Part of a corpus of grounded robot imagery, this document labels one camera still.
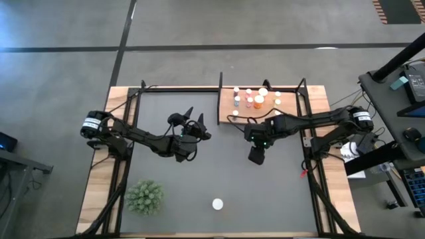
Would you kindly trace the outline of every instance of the gray tabletop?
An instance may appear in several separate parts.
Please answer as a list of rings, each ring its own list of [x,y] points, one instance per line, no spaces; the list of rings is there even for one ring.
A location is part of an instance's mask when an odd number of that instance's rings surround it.
[[[155,216],[124,207],[121,232],[316,232],[307,178],[301,179],[299,135],[275,142],[259,166],[248,160],[251,144],[228,124],[216,124],[217,94],[151,93],[141,97],[138,127],[161,135],[170,114],[194,106],[212,137],[198,144],[194,161],[178,163],[135,145],[128,186],[140,179],[163,185],[165,199]],[[215,198],[224,207],[212,207]]]
[[[396,70],[387,77],[387,81],[383,84],[376,83],[368,74],[359,76],[359,80],[392,137],[406,156],[406,159],[396,160],[394,165],[397,169],[409,169],[425,165],[425,154],[421,153],[414,143],[408,142],[402,133],[407,128],[414,127],[425,134],[425,119],[397,116],[398,111],[411,106],[403,87],[395,91],[390,88],[390,85],[400,77],[400,73],[401,70]]]

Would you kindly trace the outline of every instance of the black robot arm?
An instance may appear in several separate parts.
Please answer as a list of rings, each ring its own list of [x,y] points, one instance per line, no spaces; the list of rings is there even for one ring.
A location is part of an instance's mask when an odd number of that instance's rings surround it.
[[[323,152],[328,152],[330,145],[354,133],[373,130],[370,115],[362,107],[347,106],[330,112],[301,117],[282,112],[278,116],[265,119],[262,123],[245,125],[244,138],[254,143],[248,158],[261,165],[264,162],[265,149],[272,146],[275,140],[293,135],[299,130],[329,125],[338,125],[338,127],[323,137],[311,139],[311,157],[323,157]]]
[[[196,155],[188,159],[191,153],[197,152],[197,143],[211,138],[203,124],[203,114],[198,121],[189,120],[193,108],[185,115],[174,113],[169,116],[169,128],[164,135],[153,135],[142,129],[133,127],[126,122],[115,118],[111,113],[91,111],[83,123],[80,131],[82,137],[96,138],[110,148],[110,151],[121,155],[128,155],[128,140],[149,147],[152,152],[161,157],[175,156],[178,162],[185,159],[192,161]],[[108,127],[108,120],[113,120],[112,127]],[[174,134],[174,127],[183,126],[179,135]],[[167,135],[173,128],[173,135]]]

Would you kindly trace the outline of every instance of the wooden table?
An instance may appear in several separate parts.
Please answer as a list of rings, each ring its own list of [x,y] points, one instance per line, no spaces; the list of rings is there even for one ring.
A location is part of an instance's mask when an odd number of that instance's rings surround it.
[[[223,86],[223,88],[233,88],[234,86]],[[259,86],[246,86],[250,88],[255,88]],[[112,87],[108,96],[108,101],[106,103],[105,111],[110,111],[116,106],[124,103],[127,99],[128,86],[120,86],[120,87]],[[178,86],[160,86],[160,88],[178,88]],[[327,101],[326,91],[324,86],[308,86],[309,92],[309,100],[311,104],[311,109],[313,113],[326,112],[330,110],[329,102]],[[131,119],[133,119],[135,113],[134,104],[130,108],[129,114],[129,123],[131,123]],[[124,106],[114,112],[114,115],[117,118],[122,118],[124,114]],[[317,128],[317,136],[323,136],[326,133],[330,132],[334,127],[322,127]],[[339,150],[332,149],[332,154],[340,155]],[[94,154],[92,164],[104,159],[107,156],[107,150],[99,150]],[[344,164],[342,161],[335,159],[333,157],[328,157],[323,160],[323,167],[325,171],[327,186],[329,190],[329,195],[331,202],[335,206],[335,208],[339,211],[341,216],[348,222],[351,228],[356,231],[360,231],[359,221],[357,219],[357,214],[354,207],[353,197],[351,196],[351,190],[349,187],[347,175],[345,173]],[[91,225],[93,220],[99,215],[100,211],[106,204],[108,199],[108,192],[111,183],[112,170],[114,168],[114,160],[108,159],[103,163],[100,163],[96,167],[94,167],[89,174],[88,184],[86,187],[86,193],[84,195],[84,200],[82,203],[82,208],[80,211],[80,218],[78,220],[76,233],[81,233],[85,231]],[[114,209],[112,211],[112,218],[110,222],[110,231],[112,232],[114,229],[116,215],[117,215],[117,207],[118,203],[114,205]],[[319,199],[319,207],[321,212],[321,218],[323,222],[323,227],[325,232],[329,232],[329,225],[327,223],[327,215],[324,205],[320,202]],[[212,234],[173,234],[173,235],[129,235],[122,234],[121,236],[175,236],[175,237],[189,237],[189,236],[198,236],[198,237],[211,237],[211,236],[245,236],[245,237],[255,237],[255,236],[315,236],[313,234],[300,234],[302,232],[294,233],[232,233],[232,234],[221,234],[221,235],[212,235]]]

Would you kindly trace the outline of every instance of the green succulent plant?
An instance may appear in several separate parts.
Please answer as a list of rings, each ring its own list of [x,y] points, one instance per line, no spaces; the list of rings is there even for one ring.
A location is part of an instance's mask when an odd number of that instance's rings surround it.
[[[163,200],[162,186],[152,180],[140,180],[127,190],[125,199],[128,210],[143,215],[159,212]]]

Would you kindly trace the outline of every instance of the wooden board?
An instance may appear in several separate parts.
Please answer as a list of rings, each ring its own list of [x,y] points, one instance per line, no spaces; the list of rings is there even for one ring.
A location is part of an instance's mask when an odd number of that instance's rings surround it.
[[[251,93],[251,97],[254,98],[257,95],[258,95],[258,91],[253,90]],[[219,108],[220,123],[229,123],[229,121],[227,120],[227,116],[232,115],[234,110],[237,110],[239,112],[239,116],[244,116],[244,117],[255,118],[255,117],[265,115],[264,117],[257,119],[258,123],[263,122],[265,118],[275,116],[274,111],[267,114],[267,112],[269,112],[272,108],[278,108],[279,110],[282,110],[283,112],[286,112],[288,114],[292,114],[295,116],[297,115],[297,108],[294,107],[296,106],[296,95],[294,93],[282,92],[281,96],[279,97],[282,103],[279,106],[275,106],[274,92],[269,92],[266,98],[264,99],[264,103],[260,109],[254,108],[254,104],[250,108],[246,107],[247,100],[245,98],[244,90],[241,90],[239,92],[239,96],[240,96],[239,106],[235,106],[233,89],[232,88],[221,89],[220,108]],[[241,119],[241,118],[231,117],[231,120],[235,123],[247,123],[246,119]]]
[[[188,86],[161,86],[159,88],[188,88]],[[223,88],[233,89],[234,86],[223,86]],[[260,86],[247,86],[250,88],[260,87]],[[110,94],[108,96],[108,101],[106,104],[106,111],[118,106],[120,103],[125,102],[127,97],[128,88],[133,87],[112,87]],[[217,88],[212,86],[205,86],[205,88]],[[308,86],[309,99],[313,113],[326,112],[330,110],[329,103],[327,101],[326,91],[324,86]],[[290,113],[291,110],[296,110],[296,105],[294,108],[286,109],[285,112]],[[130,110],[130,119],[133,119],[135,108],[132,106]],[[116,110],[114,115],[118,118],[122,118],[124,113],[124,107]],[[318,135],[325,135],[329,133],[334,127],[322,127],[316,130]],[[339,151],[332,151],[336,155],[340,155]],[[93,163],[103,159],[105,153],[103,154],[99,151],[96,152],[94,156]],[[112,177],[113,163],[105,161],[103,167],[93,168],[90,172],[88,184],[86,187],[86,194],[84,195],[84,202],[80,212],[80,218],[78,220],[78,226],[76,233],[81,233],[89,227],[92,221],[98,216],[101,209],[106,204],[106,199],[108,197],[109,185]],[[336,209],[339,211],[341,216],[347,221],[347,223],[355,230],[360,231],[359,221],[357,220],[357,214],[354,207],[353,198],[351,196],[351,190],[348,184],[347,174],[345,173],[344,164],[342,161],[328,157],[323,160],[323,166],[325,170],[327,185],[329,189],[329,194],[331,197],[331,202],[335,205]],[[116,218],[116,207],[114,206],[114,211],[111,219],[111,225],[115,224]],[[329,225],[327,223],[327,216],[325,213],[325,208],[322,203],[319,204],[321,217],[323,221],[323,227],[325,231],[329,231]],[[306,235],[299,234],[300,232],[286,232],[282,234],[281,232],[262,232],[262,235],[257,233],[239,233],[239,234],[226,234],[224,236],[243,236],[243,237],[282,237],[282,236],[315,236],[314,234]],[[145,237],[146,234],[122,234],[123,237]],[[149,237],[154,236],[166,236],[166,237],[211,237],[211,234],[167,234],[167,235],[148,235]]]

